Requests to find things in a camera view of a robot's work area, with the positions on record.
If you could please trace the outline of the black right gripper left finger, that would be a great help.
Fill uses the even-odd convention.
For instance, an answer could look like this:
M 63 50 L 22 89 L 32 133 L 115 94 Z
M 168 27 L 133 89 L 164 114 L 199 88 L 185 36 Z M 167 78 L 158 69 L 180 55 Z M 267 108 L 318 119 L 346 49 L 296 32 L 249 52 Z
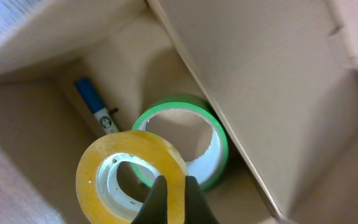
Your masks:
M 131 224 L 167 224 L 167 180 L 158 176 Z

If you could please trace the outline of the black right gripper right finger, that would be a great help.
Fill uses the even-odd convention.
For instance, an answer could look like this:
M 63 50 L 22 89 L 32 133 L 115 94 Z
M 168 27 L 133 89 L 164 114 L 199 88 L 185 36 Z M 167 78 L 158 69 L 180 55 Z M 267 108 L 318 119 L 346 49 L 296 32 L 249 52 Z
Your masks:
M 184 224 L 219 224 L 204 198 L 197 180 L 185 178 L 185 221 Z

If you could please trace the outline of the green tape roll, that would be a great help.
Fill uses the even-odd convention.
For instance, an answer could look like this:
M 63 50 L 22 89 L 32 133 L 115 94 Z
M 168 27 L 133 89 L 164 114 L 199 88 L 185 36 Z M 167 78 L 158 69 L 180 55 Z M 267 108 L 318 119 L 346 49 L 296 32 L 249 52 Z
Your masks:
M 171 143 L 204 191 L 216 185 L 227 164 L 226 132 L 209 103 L 197 96 L 166 96 L 151 104 L 132 128 Z

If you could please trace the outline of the small yellow tape roll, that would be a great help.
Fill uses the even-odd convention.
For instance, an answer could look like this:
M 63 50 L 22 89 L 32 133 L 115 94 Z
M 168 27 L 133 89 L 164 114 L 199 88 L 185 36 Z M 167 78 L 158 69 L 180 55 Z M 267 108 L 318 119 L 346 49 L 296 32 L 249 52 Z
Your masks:
M 185 221 L 186 164 L 179 152 L 160 136 L 140 130 L 112 133 L 97 139 L 81 157 L 76 172 L 76 194 L 90 223 L 130 223 L 98 196 L 96 174 L 102 162 L 118 152 L 137 156 L 156 168 L 167 180 L 167 221 Z

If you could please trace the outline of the blue whiteboard marker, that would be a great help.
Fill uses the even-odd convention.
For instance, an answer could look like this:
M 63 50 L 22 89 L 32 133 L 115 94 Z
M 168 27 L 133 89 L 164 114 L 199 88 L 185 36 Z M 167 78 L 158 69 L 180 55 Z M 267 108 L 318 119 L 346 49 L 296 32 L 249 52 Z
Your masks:
M 113 121 L 91 80 L 89 78 L 80 78 L 74 81 L 74 86 L 104 133 L 118 133 L 118 127 Z

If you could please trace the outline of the open cardboard box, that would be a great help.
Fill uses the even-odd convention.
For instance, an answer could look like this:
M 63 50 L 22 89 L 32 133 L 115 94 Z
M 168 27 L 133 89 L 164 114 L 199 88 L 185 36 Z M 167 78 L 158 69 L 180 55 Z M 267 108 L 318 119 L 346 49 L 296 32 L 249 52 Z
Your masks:
M 209 101 L 230 160 L 221 223 L 358 223 L 358 72 L 332 1 L 0 1 L 0 223 L 86 223 L 75 192 L 103 134 L 89 77 L 130 129 L 175 93 Z

